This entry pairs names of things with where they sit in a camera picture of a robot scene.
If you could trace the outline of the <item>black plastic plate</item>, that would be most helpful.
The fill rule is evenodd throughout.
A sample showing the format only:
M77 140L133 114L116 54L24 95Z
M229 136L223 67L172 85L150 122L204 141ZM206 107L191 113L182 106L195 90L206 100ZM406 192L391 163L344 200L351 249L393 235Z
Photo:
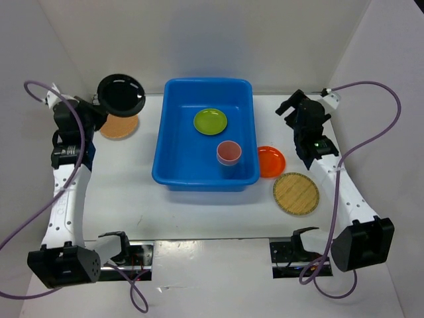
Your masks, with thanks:
M111 74L97 86L100 106L116 117L132 117L144 108L146 94L143 86L131 76Z

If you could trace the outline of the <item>orange woven bamboo plate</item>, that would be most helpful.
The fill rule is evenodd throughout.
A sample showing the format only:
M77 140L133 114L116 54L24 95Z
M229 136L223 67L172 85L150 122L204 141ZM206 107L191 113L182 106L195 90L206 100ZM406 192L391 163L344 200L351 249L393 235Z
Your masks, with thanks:
M130 136L138 127L138 116L118 117L108 115L105 124L101 127L100 133L105 138L122 139Z

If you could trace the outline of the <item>orange plastic plate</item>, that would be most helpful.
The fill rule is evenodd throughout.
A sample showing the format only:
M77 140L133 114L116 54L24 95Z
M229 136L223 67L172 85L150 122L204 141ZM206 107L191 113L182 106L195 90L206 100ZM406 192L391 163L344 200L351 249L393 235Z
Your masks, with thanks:
M258 158L261 178L277 178L286 169L284 155L272 146L258 147Z

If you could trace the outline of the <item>yellow woven bamboo plate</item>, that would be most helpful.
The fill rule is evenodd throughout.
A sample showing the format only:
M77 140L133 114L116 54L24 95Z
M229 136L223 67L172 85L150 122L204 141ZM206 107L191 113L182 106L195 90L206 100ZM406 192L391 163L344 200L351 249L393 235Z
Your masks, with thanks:
M297 172L279 176L272 193L278 207L296 217L312 214L320 202L319 190L313 180Z

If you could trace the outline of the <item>pink plastic cup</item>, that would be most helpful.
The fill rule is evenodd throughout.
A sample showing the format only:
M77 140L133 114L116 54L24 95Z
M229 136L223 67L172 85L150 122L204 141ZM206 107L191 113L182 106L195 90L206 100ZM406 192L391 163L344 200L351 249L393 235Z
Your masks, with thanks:
M242 148L232 140L225 140L217 146L217 159L220 164L234 166L242 156Z

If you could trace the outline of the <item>green plastic plate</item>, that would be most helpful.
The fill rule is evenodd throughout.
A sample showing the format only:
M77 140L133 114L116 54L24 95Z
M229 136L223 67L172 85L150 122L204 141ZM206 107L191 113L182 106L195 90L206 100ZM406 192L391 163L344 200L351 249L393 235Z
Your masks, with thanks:
M224 112L207 108L200 110L193 118L195 129L204 135L213 136L223 132L227 125L228 119Z

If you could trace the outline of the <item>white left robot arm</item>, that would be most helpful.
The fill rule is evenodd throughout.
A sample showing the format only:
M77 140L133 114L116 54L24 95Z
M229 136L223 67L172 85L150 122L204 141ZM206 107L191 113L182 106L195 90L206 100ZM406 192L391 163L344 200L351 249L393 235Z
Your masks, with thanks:
M66 100L51 91L45 99L58 127L51 154L56 200L40 249L27 257L29 268L49 289L95 283L103 265L126 264L132 256L123 231L99 235L93 248L85 245L83 211L95 156L93 136L107 115L78 97Z

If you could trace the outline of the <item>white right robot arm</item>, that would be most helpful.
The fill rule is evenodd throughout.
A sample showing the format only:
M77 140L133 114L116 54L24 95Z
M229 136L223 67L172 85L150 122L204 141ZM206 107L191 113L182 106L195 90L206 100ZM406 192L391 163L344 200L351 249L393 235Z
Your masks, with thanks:
M284 120L293 129L295 151L327 197L337 202L336 220L341 233L332 239L329 250L336 267L347 272L387 260L394 224L389 218L380 218L365 202L340 162L337 147L323 133L323 125L340 99L325 90L318 100L312 100L299 89L282 102L276 113L283 115L292 110Z

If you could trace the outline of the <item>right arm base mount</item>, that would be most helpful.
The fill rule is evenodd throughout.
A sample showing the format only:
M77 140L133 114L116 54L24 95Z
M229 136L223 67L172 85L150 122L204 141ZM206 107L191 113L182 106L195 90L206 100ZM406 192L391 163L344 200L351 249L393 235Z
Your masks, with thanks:
M314 252L294 252L290 241L270 241L273 278L298 278L303 268L320 257Z

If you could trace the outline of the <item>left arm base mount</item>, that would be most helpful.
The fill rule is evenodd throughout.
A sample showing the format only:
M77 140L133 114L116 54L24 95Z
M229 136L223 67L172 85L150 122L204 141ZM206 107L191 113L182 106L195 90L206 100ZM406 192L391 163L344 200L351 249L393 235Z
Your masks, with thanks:
M86 247L98 253L101 265L99 281L123 281L124 278L118 271L109 266L112 264L123 271L130 279L144 272L138 280L149 281L152 277L152 263L154 254L154 241L130 240L127 254L122 260L112 260L122 252L118 238L99 238L96 241L86 241Z

